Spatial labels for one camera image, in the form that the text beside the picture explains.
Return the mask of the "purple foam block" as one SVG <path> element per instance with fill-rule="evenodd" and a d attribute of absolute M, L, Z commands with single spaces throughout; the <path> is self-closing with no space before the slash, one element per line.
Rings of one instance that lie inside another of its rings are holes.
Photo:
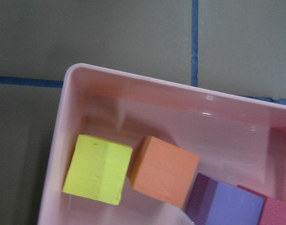
<path fill-rule="evenodd" d="M 198 173 L 185 208 L 195 225 L 257 225 L 264 198 Z"/>

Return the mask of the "pink plastic bin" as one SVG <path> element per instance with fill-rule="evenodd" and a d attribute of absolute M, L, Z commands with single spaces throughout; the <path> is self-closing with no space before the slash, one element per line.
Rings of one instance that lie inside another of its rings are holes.
<path fill-rule="evenodd" d="M 125 184 L 120 205 L 62 193 L 79 134 L 134 149 L 152 135 L 201 156 L 198 171 L 286 201 L 286 106 L 75 64 L 64 78 L 38 224 L 189 225 Z"/>

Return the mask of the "orange foam block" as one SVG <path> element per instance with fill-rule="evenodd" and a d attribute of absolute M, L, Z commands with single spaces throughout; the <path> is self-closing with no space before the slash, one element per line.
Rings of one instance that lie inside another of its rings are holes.
<path fill-rule="evenodd" d="M 183 208 L 200 156 L 153 136 L 144 138 L 129 179 L 134 190 Z"/>

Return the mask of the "yellow foam block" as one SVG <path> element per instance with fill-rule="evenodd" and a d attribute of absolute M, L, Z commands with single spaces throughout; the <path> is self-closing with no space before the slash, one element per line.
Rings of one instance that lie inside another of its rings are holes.
<path fill-rule="evenodd" d="M 133 149 L 91 135 L 79 135 L 62 192 L 119 205 Z"/>

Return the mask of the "pink foam block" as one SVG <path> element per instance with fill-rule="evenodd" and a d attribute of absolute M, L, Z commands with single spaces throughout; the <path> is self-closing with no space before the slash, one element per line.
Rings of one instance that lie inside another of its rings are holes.
<path fill-rule="evenodd" d="M 258 223 L 259 225 L 286 225 L 285 202 L 263 195 L 241 185 L 238 185 L 237 187 L 264 198 L 262 214 Z"/>

